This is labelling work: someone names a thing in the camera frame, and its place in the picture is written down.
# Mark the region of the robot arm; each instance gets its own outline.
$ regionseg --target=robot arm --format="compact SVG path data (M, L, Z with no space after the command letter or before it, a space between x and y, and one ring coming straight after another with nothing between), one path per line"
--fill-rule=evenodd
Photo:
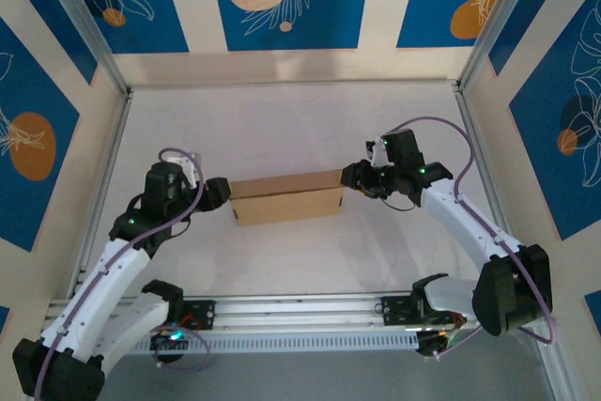
M367 143L370 161L343 170L341 182L372 198L405 194L440 221L470 256L480 273L478 281L437 274L413 286L425 310L451 311L477 318L482 327L500 335L543 316L523 274L505 251L512 251L526 268L549 310L551 286L547 253L538 245L526 247L503 232L455 190L452 174L440 163L425 164L411 130L401 130Z
M133 279L172 238L168 224L188 222L192 213L216 209L229 199L227 180L203 183L191 158L167 158L152 166L144 193L116 219L99 262L65 311L36 343L23 339L17 345L13 361L25 394L34 396L41 374L41 399L96 400L105 376L135 343L152 329L181 320L183 291L161 281L145 286L126 314L112 313Z

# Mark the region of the cable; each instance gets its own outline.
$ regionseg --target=cable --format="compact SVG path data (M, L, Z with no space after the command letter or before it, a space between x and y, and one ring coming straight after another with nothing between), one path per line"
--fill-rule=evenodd
M190 216L193 212L194 209L196 208L196 206L198 205L198 203L200 202L200 198L202 197L203 191L204 191L204 186L205 186L205 181L203 179L203 173L202 170L200 168L200 163L197 162L193 155L181 150L181 149L177 149L175 147L166 147L165 149L163 149L161 152L159 152L159 160L161 162L164 162L164 158L162 157L164 154L166 154L167 152L176 152L184 157L186 157L188 160L190 160L190 162L193 163L194 165L194 169L196 169L196 172L198 173L199 176L199 181L198 181L198 193L196 194L196 197L194 198L193 202L190 204L190 206L188 208L186 208L182 213L180 213L176 218L174 218L173 220L159 225L157 227L155 227L154 229L150 229L148 231L146 231L144 234L140 235L139 237L133 239L132 241L128 242L127 244L125 244L106 264L105 268L106 271L105 272L98 272L94 278L92 279L92 281L90 282L90 284L87 286L87 288L85 289L84 293L82 294L82 296L79 298L79 300L77 300L77 302L75 303L75 305L73 306L73 309L71 310L71 312L69 313L69 315L67 316L67 318L65 319L65 322L63 323L62 326L62 331L58 332L56 334L56 337L54 338L52 344L50 345L50 349L48 351L48 353L46 354L46 357L44 358L44 362L41 365L41 368L39 370L39 374L38 374L38 379L36 381L36 389L34 391L34 400L35 401L41 401L41 390L43 387L43 383L44 383L44 379L46 378L46 374L48 373L48 368L50 366L50 360L52 359L54 353L56 352L58 345L60 345L61 340L63 339L63 337L67 334L67 331L69 330L69 326L71 325L73 319L75 318L75 316L79 313L79 311L81 310L82 306L84 305L85 300L89 297L90 293L92 293L92 291L94 290L94 288L96 288L96 286L99 284L100 279L102 279L102 277L108 272L110 271L111 267L123 256L123 254L125 254L129 249L133 248L133 246L135 246L136 244L138 244L140 241L142 241L143 239L147 239L148 237L161 232L162 230L171 227L174 224L179 223L181 220L183 220L184 218Z
M191 219L188 219L188 221L186 222L186 227L184 227L184 230L182 230L181 232L178 232L175 235L172 235L169 239L167 239L166 241L169 241L170 239L176 239L177 237L182 236L183 234L185 234L188 229L190 228L190 224L192 223Z
M153 332L162 332L162 331L173 331L173 332L180 332L180 331L184 331L186 333L188 333L189 335L191 335L192 337L194 337L196 340L198 340L202 346L205 348L205 351L207 352L205 359L203 360L202 363L195 365L195 366L173 366L173 365L167 365L164 362L161 362L159 360L159 349L161 348L162 345L164 345L165 343L169 343L168 341L161 343L160 345L158 345L155 350L154 350L154 354L152 355L152 357L154 358L155 362L157 363L157 366L159 366L160 368L165 368L167 370L173 370L173 371L180 371L182 373L196 373L199 371L204 370L205 368L207 368L208 364L210 363L210 346L208 345L207 340L205 340L200 333L196 332L196 331L192 331L190 329L186 329L183 328L181 326L158 326L155 329L152 330Z
M471 141L470 137L465 133L465 131L463 131L454 122L452 122L452 121L450 121L448 119L444 119L442 117L437 117L437 116L418 116L418 117L414 117L413 119L410 119L409 121L405 121L404 123L400 124L399 126L396 126L394 129L392 129L391 131L386 132L385 134L393 133L395 131L398 131L400 129L405 128L409 124L412 124L412 123L418 122L418 121L435 121L435 122L441 122L442 124L446 124L447 126L450 126L453 129L455 129L461 136L463 136L463 138L466 140L466 143L468 143L468 146L470 147L470 159L468 160L468 163L466 164L465 168L463 168L463 170L459 173L459 176L455 180L455 185L454 185L454 189L453 189L454 195L455 195L455 198L457 199L459 205L465 211L467 211L467 213L474 220L476 220L478 222L478 224L480 224L486 230L486 232L490 235L490 237L492 237L494 239L495 237L497 237L497 232L492 227L490 227L488 225L488 223L484 220L484 218L482 218L478 213L476 213L473 210L473 208L471 208L463 199L461 199L459 197L459 184L461 183L461 180L463 179L463 177L468 173L468 171L470 170L471 166L473 165L473 163L474 163L474 161L476 159L476 152L475 152L475 149L474 149L474 146L473 146L473 142ZM548 309L547 303L543 299L543 295L539 291L538 287L534 283L534 280L532 279L532 277L530 276L530 274L528 273L528 271L526 270L526 268L524 267L524 265L522 264L522 262L519 260L519 258L517 257L517 255L511 250L511 248L507 245L507 243L504 240L501 240L499 242L499 245L507 253L507 255L509 255L509 258L511 258L511 260L516 264L517 269L519 270L519 272L521 272L522 276L524 276L524 280L528 284L528 287L532 291L532 294L536 298L536 301L541 306L541 309L543 311L543 315L545 316L545 320L546 320L547 325L548 325L549 338L542 337L542 336L540 336L540 335L538 335L538 334L536 334L534 332L531 332L531 331L529 331L529 330L527 330L526 328L523 328L523 327L520 327L519 329L522 332L528 334L530 337L532 337L532 338L534 338L534 339L536 339L536 340L538 340L538 341L540 341L542 343L545 343L547 345L554 344L557 341L557 331L556 331L556 328L555 328L555 320L553 319L553 316L551 315L551 312ZM461 342L459 342L454 347L452 347L450 349L447 349L444 352L441 352L438 355L438 357L440 357L441 355L446 354L448 351L450 351L452 349L455 349L456 347L458 347L459 345L461 345L463 342L469 340L473 335L475 335L481 329L482 329L482 327L476 328L464 340L462 340Z
M386 207L391 208L391 209L396 210L396 211L407 212L407 211L412 211L415 208L415 204L413 204L413 207L411 207L411 208L399 208L399 207L391 206L388 202L386 202L381 197L379 198L379 200L382 201Z

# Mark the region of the metal bracket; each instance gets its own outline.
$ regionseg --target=metal bracket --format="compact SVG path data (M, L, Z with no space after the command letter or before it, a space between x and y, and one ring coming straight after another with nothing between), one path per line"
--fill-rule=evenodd
M215 301L184 301L180 326L192 331L212 331Z
M384 326L449 326L455 323L451 312L432 310L422 315L411 296L385 296L381 298Z

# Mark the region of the brown cardboard box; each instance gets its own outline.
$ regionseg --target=brown cardboard box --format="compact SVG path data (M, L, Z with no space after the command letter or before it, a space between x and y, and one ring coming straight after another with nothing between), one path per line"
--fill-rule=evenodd
M277 223L340 212L341 170L230 182L238 225Z

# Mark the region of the orange circle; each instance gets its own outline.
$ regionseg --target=orange circle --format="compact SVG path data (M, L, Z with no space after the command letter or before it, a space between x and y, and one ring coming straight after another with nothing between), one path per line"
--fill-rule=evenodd
M292 30L292 23L284 21L280 24L280 30L282 30L283 32L289 32L290 30Z
M102 18L104 18L104 21L113 27L122 27L126 22L125 15L118 9L114 8L105 9L102 13Z
M497 0L468 0L451 19L451 33L459 39L473 39L480 35L485 19Z
M575 131L571 129L565 129L560 133L560 136L557 138L557 147L560 149L560 152L569 157L578 147L578 136Z
M26 132L30 137L40 133L43 135L32 146L23 141L19 131ZM12 121L8 133L11 139L16 140L10 145L10 159L19 174L36 182L49 176L56 157L56 138L48 119L37 113L21 113Z

